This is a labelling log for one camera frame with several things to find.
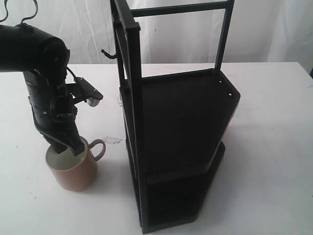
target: brown mug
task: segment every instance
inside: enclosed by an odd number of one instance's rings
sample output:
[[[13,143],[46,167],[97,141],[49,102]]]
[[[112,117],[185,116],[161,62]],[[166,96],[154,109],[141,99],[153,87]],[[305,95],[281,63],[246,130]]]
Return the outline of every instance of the brown mug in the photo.
[[[81,137],[85,145],[85,151],[77,156],[67,148],[64,152],[57,154],[50,146],[46,152],[45,160],[59,185],[70,191],[81,191],[92,184],[98,171],[97,161],[100,160],[105,151],[106,144],[103,140],[94,140],[90,144]],[[91,150],[97,144],[102,144],[101,152],[94,157]]]

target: table surface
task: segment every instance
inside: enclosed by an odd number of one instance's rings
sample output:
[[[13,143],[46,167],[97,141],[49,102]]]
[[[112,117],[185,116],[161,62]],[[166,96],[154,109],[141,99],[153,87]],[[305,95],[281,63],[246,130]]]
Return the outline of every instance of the table surface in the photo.
[[[22,73],[1,73],[1,235],[141,234],[117,66],[70,67],[104,94],[95,108],[77,105],[80,134],[88,141],[122,141],[107,144],[91,188],[63,190],[45,164],[48,143],[34,128]],[[148,76],[211,67],[154,64],[142,70]],[[311,235],[313,80],[298,63],[225,63],[222,71],[241,100],[204,207],[194,223],[153,234]]]

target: black metal rack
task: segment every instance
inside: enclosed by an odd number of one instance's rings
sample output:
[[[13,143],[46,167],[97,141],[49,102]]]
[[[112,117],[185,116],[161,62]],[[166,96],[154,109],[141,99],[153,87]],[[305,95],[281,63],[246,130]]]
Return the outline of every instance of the black metal rack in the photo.
[[[130,10],[111,0],[126,146],[143,233],[194,221],[224,155],[240,94],[221,72],[234,0]],[[146,17],[225,9],[213,69],[142,77]]]

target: white backdrop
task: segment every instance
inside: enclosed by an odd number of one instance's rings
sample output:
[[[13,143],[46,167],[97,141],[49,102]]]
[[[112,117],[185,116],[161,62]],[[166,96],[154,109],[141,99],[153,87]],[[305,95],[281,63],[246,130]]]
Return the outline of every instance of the white backdrop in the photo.
[[[130,8],[209,0],[128,0]],[[116,63],[109,0],[38,0],[28,24],[64,40],[70,63]],[[9,0],[8,25],[34,12],[32,0]],[[214,62],[223,10],[138,18],[143,63]],[[0,0],[0,19],[4,16]],[[235,0],[224,62],[297,61],[313,67],[313,0]]]

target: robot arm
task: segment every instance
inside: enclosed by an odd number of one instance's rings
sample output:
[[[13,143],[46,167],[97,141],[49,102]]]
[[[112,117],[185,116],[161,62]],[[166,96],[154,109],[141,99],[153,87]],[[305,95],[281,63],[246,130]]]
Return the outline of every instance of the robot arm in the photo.
[[[74,105],[85,101],[94,107],[103,96],[74,74],[75,83],[65,83],[69,50],[64,42],[25,23],[0,25],[0,52],[0,72],[24,74],[36,129],[57,153],[68,147],[74,156],[83,152]]]

